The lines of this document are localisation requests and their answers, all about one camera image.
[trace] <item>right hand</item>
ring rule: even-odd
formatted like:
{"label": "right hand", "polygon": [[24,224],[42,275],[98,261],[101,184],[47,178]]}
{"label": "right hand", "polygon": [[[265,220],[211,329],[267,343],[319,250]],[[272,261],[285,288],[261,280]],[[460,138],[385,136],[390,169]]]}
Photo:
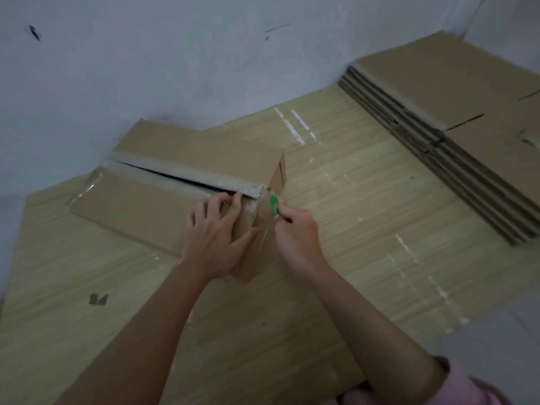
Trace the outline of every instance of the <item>right hand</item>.
{"label": "right hand", "polygon": [[329,268],[319,241],[319,225],[311,212],[287,206],[278,198],[275,241],[278,250],[301,279],[310,280],[316,272]]}

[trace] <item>box flap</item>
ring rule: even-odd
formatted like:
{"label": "box flap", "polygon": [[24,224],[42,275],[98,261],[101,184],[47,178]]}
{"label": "box flap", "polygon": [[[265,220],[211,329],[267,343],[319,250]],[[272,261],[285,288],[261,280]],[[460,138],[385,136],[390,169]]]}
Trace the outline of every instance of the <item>box flap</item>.
{"label": "box flap", "polygon": [[[112,231],[180,255],[185,219],[198,200],[215,192],[110,161],[94,171],[71,203],[75,214]],[[233,229],[240,238],[253,224],[258,201],[242,200]]]}
{"label": "box flap", "polygon": [[446,130],[540,89],[540,76],[439,32],[355,67],[429,125]]}
{"label": "box flap", "polygon": [[262,193],[261,187],[270,185],[283,153],[283,149],[259,142],[142,119],[110,158],[255,197]]}
{"label": "box flap", "polygon": [[447,136],[499,175],[523,196],[540,205],[540,94],[452,129]]}

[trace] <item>cardboard box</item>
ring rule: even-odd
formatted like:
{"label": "cardboard box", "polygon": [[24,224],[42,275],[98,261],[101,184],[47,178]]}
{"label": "cardboard box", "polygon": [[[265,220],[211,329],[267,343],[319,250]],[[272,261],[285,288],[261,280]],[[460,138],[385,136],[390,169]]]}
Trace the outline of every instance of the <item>cardboard box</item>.
{"label": "cardboard box", "polygon": [[139,120],[70,207],[109,230],[181,255],[186,215],[196,202],[241,192],[233,240],[253,226],[261,229],[234,271],[248,281],[273,219],[268,189],[280,194],[286,181],[283,149]]}
{"label": "cardboard box", "polygon": [[339,85],[510,244],[540,235],[540,76],[439,32]]}

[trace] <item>finger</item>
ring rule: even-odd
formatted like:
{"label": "finger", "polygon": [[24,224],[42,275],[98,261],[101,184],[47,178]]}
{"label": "finger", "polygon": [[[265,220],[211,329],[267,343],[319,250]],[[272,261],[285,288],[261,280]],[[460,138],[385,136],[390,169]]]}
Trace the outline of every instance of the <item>finger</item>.
{"label": "finger", "polygon": [[208,199],[202,199],[195,205],[195,224],[202,222],[206,218],[206,209],[208,207]]}
{"label": "finger", "polygon": [[249,247],[251,242],[255,239],[258,233],[259,233],[259,228],[252,227],[247,232],[245,232],[241,238],[231,243],[231,247],[233,248],[233,251],[238,258],[240,258],[242,254],[244,254],[244,252],[247,250],[247,248]]}
{"label": "finger", "polygon": [[231,195],[228,193],[218,193],[208,199],[208,212],[206,216],[210,220],[219,220],[219,211],[221,204],[226,201],[231,201]]}
{"label": "finger", "polygon": [[186,216],[186,226],[187,226],[188,229],[195,226],[195,213],[194,212],[190,212],[190,213],[187,214],[187,216]]}
{"label": "finger", "polygon": [[285,203],[285,200],[283,200],[281,197],[278,197],[278,211],[280,215],[293,221],[294,217],[298,215],[301,209],[287,206],[287,203]]}
{"label": "finger", "polygon": [[241,200],[242,194],[240,192],[236,192],[233,196],[231,208],[227,211],[227,214],[223,216],[223,220],[231,226],[237,221],[238,217],[240,216],[240,212],[242,211]]}

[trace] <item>white wall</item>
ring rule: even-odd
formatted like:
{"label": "white wall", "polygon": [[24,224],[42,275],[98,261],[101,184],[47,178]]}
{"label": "white wall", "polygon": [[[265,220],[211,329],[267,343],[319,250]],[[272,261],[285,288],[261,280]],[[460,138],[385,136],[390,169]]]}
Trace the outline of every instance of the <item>white wall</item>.
{"label": "white wall", "polygon": [[465,40],[540,73],[540,0],[484,0]]}
{"label": "white wall", "polygon": [[1,0],[0,195],[89,172],[139,118],[205,129],[330,85],[459,3]]}

